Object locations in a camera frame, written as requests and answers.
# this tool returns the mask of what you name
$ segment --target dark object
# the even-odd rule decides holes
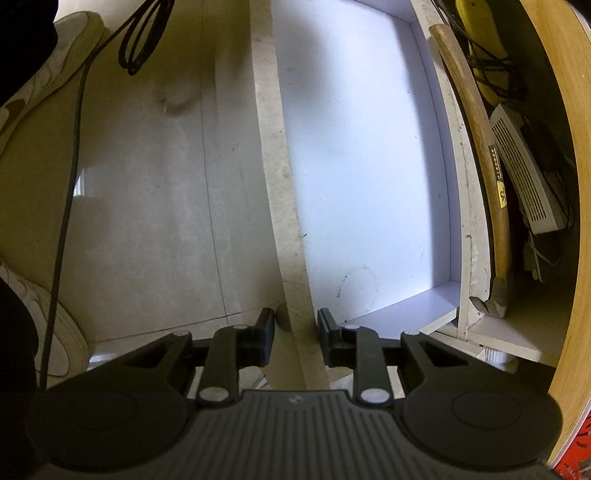
[[[0,478],[28,478],[35,452],[25,418],[37,382],[38,339],[31,314],[0,277]]]
[[[472,71],[474,80],[482,85],[486,85],[490,90],[504,101],[523,100],[527,90],[521,76],[521,66],[515,64],[510,58],[498,58],[490,51],[470,38],[459,18],[459,14],[453,1],[449,0],[431,0],[438,10],[442,20],[448,25],[462,45],[462,50],[466,61]],[[482,76],[478,76],[474,69],[479,70]],[[491,83],[488,80],[487,72],[506,72],[509,75],[508,89],[504,89]]]
[[[35,75],[56,47],[56,13],[57,0],[0,1],[0,108]]]
[[[51,463],[36,478],[555,478],[544,460],[561,415],[548,394],[418,332],[380,339],[327,309],[318,330],[326,364],[355,369],[353,399],[238,394],[238,369],[270,358],[264,309],[254,327],[168,335],[39,395],[27,427]],[[406,399],[394,399],[387,365]]]
[[[583,14],[588,22],[591,22],[591,2],[589,0],[569,0],[569,2]]]

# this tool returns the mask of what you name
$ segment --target black mount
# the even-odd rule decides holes
[[[554,400],[418,332],[381,339],[365,327],[340,327],[321,309],[317,328],[324,361],[355,371],[353,398],[344,391],[239,395],[238,371],[269,362],[274,325],[274,312],[263,309],[255,326],[225,327],[212,339],[170,334],[42,393],[27,423],[31,440],[50,462],[37,478],[70,478],[68,471],[76,472],[71,478],[85,478],[84,472],[102,472],[88,478],[143,478],[141,472],[156,465],[162,476],[153,478],[172,478],[167,472],[179,468],[179,452],[204,458],[178,478],[279,478],[260,462],[245,461],[238,476],[223,473],[238,468],[240,462],[228,462],[247,458],[246,452],[263,455],[252,451],[253,442],[259,449],[265,442],[271,448],[293,444],[292,453],[277,453],[293,466],[312,461],[305,453],[322,438],[335,443],[325,450],[316,444],[316,462],[348,462],[366,452],[349,472],[352,479],[424,478],[410,470],[388,473],[400,455],[423,456],[441,478],[472,479],[483,472],[482,478],[517,479],[526,471],[532,478],[554,478],[543,466],[560,432]],[[404,399],[394,398],[388,365],[398,367]],[[195,367],[204,369],[196,398],[189,400]],[[234,437],[242,440],[228,443]],[[376,439],[379,446],[368,449]],[[216,442],[219,448],[212,449]],[[373,468],[370,455],[381,462],[383,475],[363,471],[363,462]],[[131,476],[122,476],[121,469]],[[338,477],[310,465],[297,472],[298,479]]]

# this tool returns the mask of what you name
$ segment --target white tile floor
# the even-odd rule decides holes
[[[89,9],[112,31],[139,4],[60,0],[58,18]],[[204,108],[215,89],[202,81],[213,75],[202,70],[201,11],[199,1],[177,0],[140,73],[129,77],[118,66],[116,40],[95,61],[86,86],[80,189],[60,299],[96,353],[120,354],[179,326],[211,336],[228,321],[250,323],[260,308],[282,302],[268,205],[243,218],[228,202],[230,189],[248,185],[235,185],[235,178],[228,185],[216,151],[215,136],[223,133]],[[76,85],[77,76],[24,119],[0,161],[0,256],[45,288]],[[251,257],[264,271],[249,267]]]

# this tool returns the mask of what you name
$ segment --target yellow object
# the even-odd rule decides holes
[[[481,45],[498,59],[504,59],[508,56],[499,38],[491,8],[486,0],[456,0],[456,9],[471,40]],[[490,58],[477,46],[472,47],[470,45],[470,54],[484,60]],[[489,83],[497,87],[505,90],[509,88],[509,74],[507,72],[482,72],[474,69],[474,74],[479,78],[488,80]],[[488,103],[492,106],[499,104],[499,96],[490,87],[481,82],[476,82],[476,84]]]
[[[502,181],[496,182],[496,188],[499,190],[499,202],[501,203],[501,208],[505,208],[507,206],[507,194],[505,193],[505,183]]]

